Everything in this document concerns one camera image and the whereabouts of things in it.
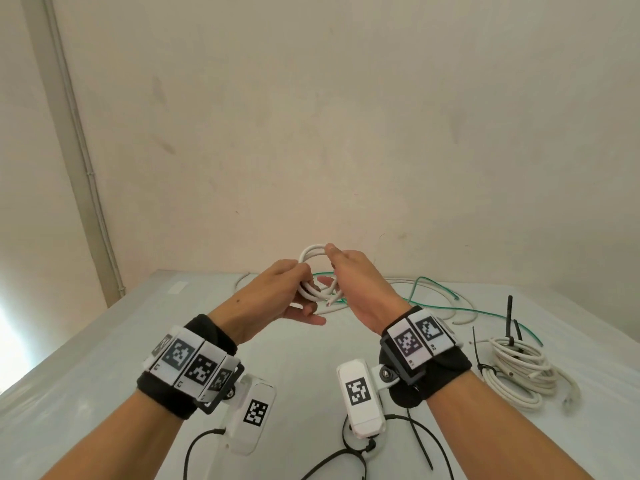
forearm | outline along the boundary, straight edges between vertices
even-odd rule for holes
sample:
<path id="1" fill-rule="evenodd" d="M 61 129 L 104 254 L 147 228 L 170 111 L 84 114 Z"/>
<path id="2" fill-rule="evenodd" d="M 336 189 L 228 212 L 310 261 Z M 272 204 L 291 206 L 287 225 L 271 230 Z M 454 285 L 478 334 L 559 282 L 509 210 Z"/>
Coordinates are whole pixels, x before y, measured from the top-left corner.
<path id="1" fill-rule="evenodd" d="M 136 391 L 42 480 L 152 480 L 181 425 L 182 419 Z"/>
<path id="2" fill-rule="evenodd" d="M 591 479 L 472 372 L 444 386 L 427 404 L 469 480 Z"/>

left hand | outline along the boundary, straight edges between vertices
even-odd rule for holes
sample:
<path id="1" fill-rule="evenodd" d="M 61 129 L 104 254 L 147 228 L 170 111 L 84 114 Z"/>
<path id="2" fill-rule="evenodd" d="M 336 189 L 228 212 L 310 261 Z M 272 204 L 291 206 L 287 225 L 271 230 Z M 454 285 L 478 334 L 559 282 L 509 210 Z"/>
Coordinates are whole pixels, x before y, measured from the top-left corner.
<path id="1" fill-rule="evenodd" d="M 313 284 L 313 278 L 307 263 L 281 259 L 213 310 L 209 318 L 236 345 L 252 339 L 278 318 L 324 325 L 326 319 L 314 315 L 317 304 L 297 293 L 300 282 Z M 302 305 L 302 308 L 291 306 L 292 303 Z"/>

hand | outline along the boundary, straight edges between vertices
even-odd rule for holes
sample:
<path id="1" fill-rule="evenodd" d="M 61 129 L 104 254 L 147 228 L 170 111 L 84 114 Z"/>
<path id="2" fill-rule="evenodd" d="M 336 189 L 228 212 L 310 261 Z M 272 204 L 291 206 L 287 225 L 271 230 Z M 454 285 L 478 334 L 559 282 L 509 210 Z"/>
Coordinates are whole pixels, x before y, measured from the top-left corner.
<path id="1" fill-rule="evenodd" d="M 213 310 L 209 318 L 236 345 L 252 339 L 278 318 L 324 325 L 325 318 L 314 315 L 317 304 L 296 292 L 302 281 L 313 284 L 309 265 L 295 259 L 281 259 Z M 292 303 L 302 308 L 291 306 Z"/>
<path id="2" fill-rule="evenodd" d="M 341 251 L 333 244 L 327 244 L 324 252 L 331 260 L 351 311 L 371 331 L 382 335 L 391 322 L 411 309 L 364 253 Z M 324 285 L 333 282 L 329 276 L 318 280 Z"/>

right hand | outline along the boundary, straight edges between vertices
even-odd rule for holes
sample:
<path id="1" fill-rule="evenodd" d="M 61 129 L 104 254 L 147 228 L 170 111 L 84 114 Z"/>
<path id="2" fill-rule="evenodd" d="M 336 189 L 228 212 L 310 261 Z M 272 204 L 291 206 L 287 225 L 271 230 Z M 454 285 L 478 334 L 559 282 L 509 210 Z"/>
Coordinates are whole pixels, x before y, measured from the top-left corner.
<path id="1" fill-rule="evenodd" d="M 333 244 L 327 244 L 324 252 L 351 311 L 371 331 L 382 335 L 389 324 L 411 309 L 364 253 L 341 251 Z M 333 278 L 320 276 L 318 281 L 331 285 Z"/>

white plastic housing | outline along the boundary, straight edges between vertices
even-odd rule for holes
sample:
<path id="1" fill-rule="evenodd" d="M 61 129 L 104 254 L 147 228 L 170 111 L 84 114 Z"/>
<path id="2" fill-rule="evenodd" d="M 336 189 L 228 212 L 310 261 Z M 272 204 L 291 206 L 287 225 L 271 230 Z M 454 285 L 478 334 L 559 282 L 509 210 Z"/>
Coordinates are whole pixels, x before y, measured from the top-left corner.
<path id="1" fill-rule="evenodd" d="M 255 450 L 275 398 L 275 387 L 251 374 L 236 383 L 236 395 L 228 401 L 222 423 L 227 428 L 223 439 L 232 452 L 248 455 Z"/>
<path id="2" fill-rule="evenodd" d="M 367 363 L 352 360 L 338 366 L 337 372 L 353 434 L 368 438 L 384 431 L 385 414 Z"/>

